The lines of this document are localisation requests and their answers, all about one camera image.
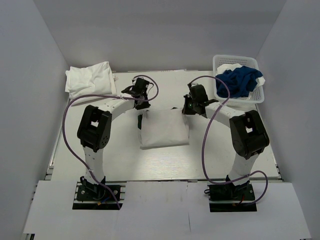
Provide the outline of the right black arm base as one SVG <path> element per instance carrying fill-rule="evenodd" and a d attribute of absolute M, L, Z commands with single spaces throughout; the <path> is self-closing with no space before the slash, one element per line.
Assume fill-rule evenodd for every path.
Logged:
<path fill-rule="evenodd" d="M 253 186 L 247 186 L 236 190 L 231 184 L 210 184 L 204 190 L 209 199 L 209 210 L 211 213 L 240 213 L 256 212 L 256 200 Z"/>

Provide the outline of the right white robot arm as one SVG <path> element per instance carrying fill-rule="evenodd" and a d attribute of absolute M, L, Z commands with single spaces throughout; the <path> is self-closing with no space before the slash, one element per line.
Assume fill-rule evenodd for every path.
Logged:
<path fill-rule="evenodd" d="M 189 93 L 184 96 L 184 115 L 199 115 L 209 120 L 201 149 L 204 164 L 205 144 L 213 121 L 228 127 L 235 151 L 233 166 L 226 177 L 226 195 L 236 200 L 249 184 L 250 174 L 258 156 L 270 144 L 267 131 L 256 110 L 242 111 L 209 100 L 203 85 L 188 84 Z"/>

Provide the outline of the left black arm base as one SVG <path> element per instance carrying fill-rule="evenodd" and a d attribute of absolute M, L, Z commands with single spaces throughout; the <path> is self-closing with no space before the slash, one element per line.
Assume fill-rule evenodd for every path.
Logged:
<path fill-rule="evenodd" d="M 126 186 L 124 183 L 111 183 L 107 185 L 115 195 L 120 207 L 122 207 Z M 102 196 L 93 197 L 89 191 L 78 182 L 75 189 L 74 200 L 72 205 L 73 210 L 119 210 L 119 207 L 114 200 L 112 194 L 108 190 L 102 191 Z"/>

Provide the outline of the white and green raglan t-shirt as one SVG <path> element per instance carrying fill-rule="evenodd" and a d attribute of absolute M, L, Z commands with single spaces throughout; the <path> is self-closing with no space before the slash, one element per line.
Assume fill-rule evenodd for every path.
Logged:
<path fill-rule="evenodd" d="M 142 149 L 189 144 L 189 123 L 180 108 L 144 110 L 137 116 L 137 128 Z"/>

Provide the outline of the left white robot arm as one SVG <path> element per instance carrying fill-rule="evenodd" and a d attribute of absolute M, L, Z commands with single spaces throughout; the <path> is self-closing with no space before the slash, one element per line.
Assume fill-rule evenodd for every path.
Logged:
<path fill-rule="evenodd" d="M 141 77 L 132 83 L 133 85 L 125 88 L 122 93 L 134 99 L 120 97 L 100 106 L 88 105 L 80 121 L 77 137 L 83 147 L 86 164 L 85 175 L 80 182 L 96 200 L 103 198 L 106 193 L 103 148 L 110 140 L 112 121 L 128 110 L 142 110 L 151 106 L 147 94 L 151 83 Z"/>

